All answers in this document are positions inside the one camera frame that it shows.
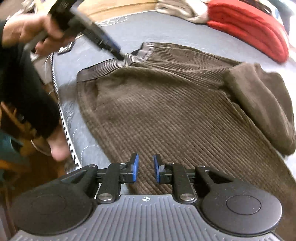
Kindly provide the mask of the person black sleeve forearm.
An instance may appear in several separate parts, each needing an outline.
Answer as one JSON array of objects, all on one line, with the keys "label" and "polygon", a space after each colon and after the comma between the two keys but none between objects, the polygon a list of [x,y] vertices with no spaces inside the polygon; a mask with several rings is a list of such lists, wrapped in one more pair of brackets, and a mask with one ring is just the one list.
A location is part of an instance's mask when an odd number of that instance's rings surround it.
[{"label": "person black sleeve forearm", "polygon": [[[1,22],[1,37],[6,21]],[[1,100],[11,103],[43,138],[60,125],[58,107],[43,89],[24,44],[1,45]]]}]

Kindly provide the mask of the person left hand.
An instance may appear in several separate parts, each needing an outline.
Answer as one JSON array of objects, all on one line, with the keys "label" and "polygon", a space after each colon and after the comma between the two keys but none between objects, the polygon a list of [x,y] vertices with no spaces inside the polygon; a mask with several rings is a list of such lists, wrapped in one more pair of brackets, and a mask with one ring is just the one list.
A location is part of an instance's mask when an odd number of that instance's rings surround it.
[{"label": "person left hand", "polygon": [[35,47],[36,54],[41,56],[56,52],[75,40],[72,36],[66,37],[50,15],[21,14],[9,18],[4,24],[1,45],[11,47],[20,43],[27,44],[43,30],[47,32],[47,37]]}]

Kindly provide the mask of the person right hand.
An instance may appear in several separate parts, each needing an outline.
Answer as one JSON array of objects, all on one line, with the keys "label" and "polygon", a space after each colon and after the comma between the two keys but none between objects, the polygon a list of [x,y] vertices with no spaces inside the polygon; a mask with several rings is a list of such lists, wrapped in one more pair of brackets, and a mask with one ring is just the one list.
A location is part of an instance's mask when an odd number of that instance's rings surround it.
[{"label": "person right hand", "polygon": [[70,156],[70,150],[62,126],[58,125],[52,134],[46,138],[54,160],[61,162]]}]

